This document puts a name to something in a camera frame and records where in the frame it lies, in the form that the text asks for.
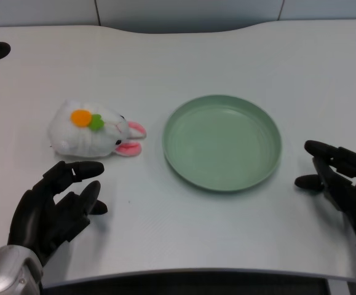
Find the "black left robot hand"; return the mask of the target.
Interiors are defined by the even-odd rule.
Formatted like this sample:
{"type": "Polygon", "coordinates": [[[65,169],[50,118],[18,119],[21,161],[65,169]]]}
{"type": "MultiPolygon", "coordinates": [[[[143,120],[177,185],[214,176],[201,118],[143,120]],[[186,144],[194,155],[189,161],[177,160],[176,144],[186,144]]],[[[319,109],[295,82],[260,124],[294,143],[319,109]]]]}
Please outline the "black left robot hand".
{"type": "Polygon", "coordinates": [[[59,202],[54,197],[74,183],[95,178],[104,172],[102,163],[60,161],[27,190],[13,215],[8,245],[23,246],[46,265],[54,252],[72,241],[89,224],[91,215],[103,215],[108,207],[98,199],[101,184],[94,180],[80,193],[67,193],[59,202]]]}

